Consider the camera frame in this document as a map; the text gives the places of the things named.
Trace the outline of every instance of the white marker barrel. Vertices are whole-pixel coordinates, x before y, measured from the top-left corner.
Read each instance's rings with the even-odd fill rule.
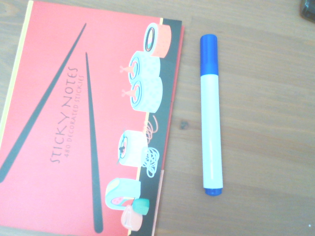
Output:
[[[217,37],[207,34],[200,40],[201,125],[203,186],[211,196],[222,193],[222,159]]]

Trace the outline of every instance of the red cover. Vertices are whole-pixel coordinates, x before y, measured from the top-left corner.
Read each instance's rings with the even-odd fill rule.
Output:
[[[39,1],[28,11],[1,120],[0,224],[151,235],[181,22]]]

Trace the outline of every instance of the marker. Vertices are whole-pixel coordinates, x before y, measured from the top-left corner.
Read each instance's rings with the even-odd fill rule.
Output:
[[[218,40],[213,34],[200,39],[201,132],[203,187],[206,194],[222,193],[222,159],[219,106]]]

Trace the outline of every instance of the blue cap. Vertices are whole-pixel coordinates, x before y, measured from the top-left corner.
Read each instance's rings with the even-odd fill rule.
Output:
[[[214,34],[200,39],[200,75],[219,75],[218,39]]]
[[[206,194],[210,196],[217,196],[222,193],[222,188],[205,188]]]

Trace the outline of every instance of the sushi roll illustration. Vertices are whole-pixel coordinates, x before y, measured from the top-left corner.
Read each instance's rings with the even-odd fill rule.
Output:
[[[147,137],[140,131],[126,130],[119,140],[119,163],[125,166],[142,166],[143,148],[148,148]]]
[[[141,182],[128,178],[116,178],[106,188],[105,203],[114,210],[124,210],[140,197]]]
[[[171,27],[151,23],[144,35],[143,51],[153,57],[166,57],[172,40]]]
[[[139,78],[131,87],[134,96],[130,97],[131,106],[136,111],[155,113],[163,96],[163,84],[160,77]]]
[[[145,52],[137,51],[132,56],[128,67],[121,66],[121,72],[128,72],[129,82],[133,84],[139,76],[147,79],[158,77],[160,68],[159,57],[151,57]]]
[[[126,229],[138,231],[141,228],[142,220],[143,215],[135,212],[132,206],[126,206],[121,217],[121,223]]]
[[[157,172],[159,152],[154,147],[148,147],[147,136],[143,132],[126,130],[122,134],[118,158],[124,166],[146,167],[150,178]]]

